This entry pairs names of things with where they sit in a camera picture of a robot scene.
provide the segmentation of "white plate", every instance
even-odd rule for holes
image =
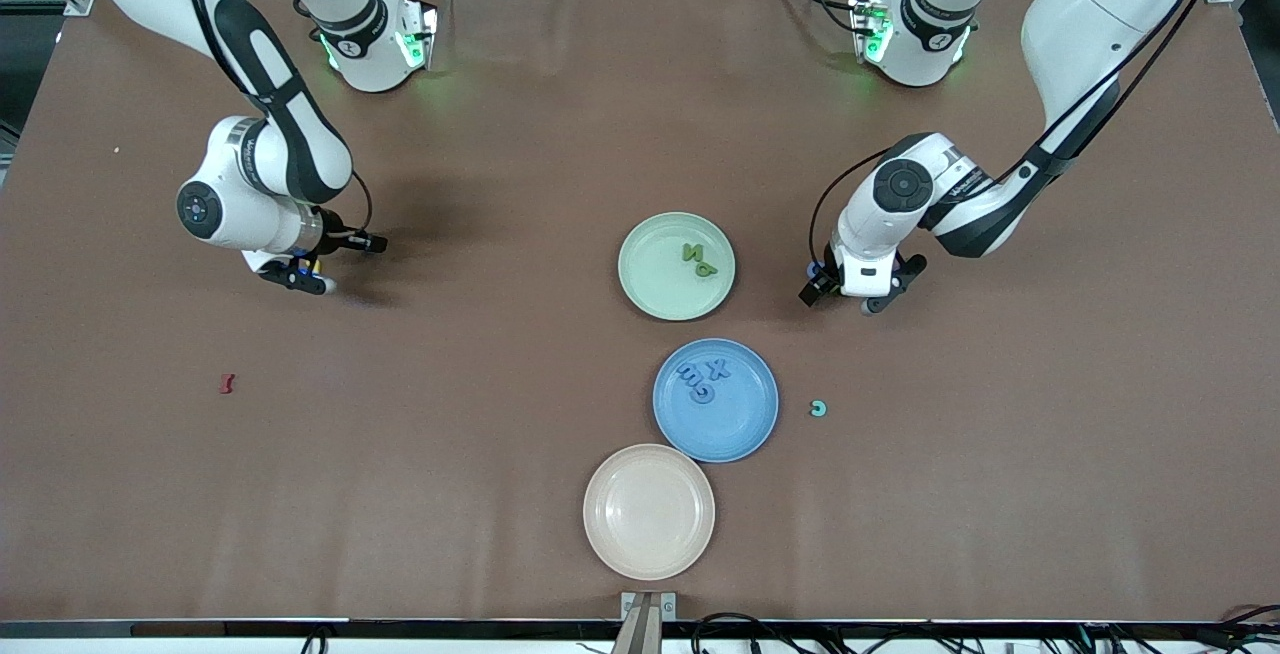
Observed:
[[[586,485],[582,525],[609,568],[657,581],[701,557],[716,526],[716,499],[707,475],[671,445],[627,445]]]

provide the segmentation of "brown table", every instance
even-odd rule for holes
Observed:
[[[1029,0],[987,0],[931,90],[856,67],[803,0],[429,1],[435,70],[384,95],[260,1],[392,239],[333,259],[348,294],[324,299],[178,225],[210,127],[250,113],[215,67],[106,1],[68,20],[0,197],[0,617],[616,616],[640,585],[591,553],[581,494],[662,440],[653,378],[704,337],[763,355],[782,413],[705,467],[712,545],[663,584],[686,616],[1280,599],[1280,140],[1229,10],[1192,17],[997,256],[915,234],[928,273],[861,317],[796,299],[814,200],[915,131],[1011,163],[1042,124]],[[668,209],[737,252],[703,321],[617,282]]]

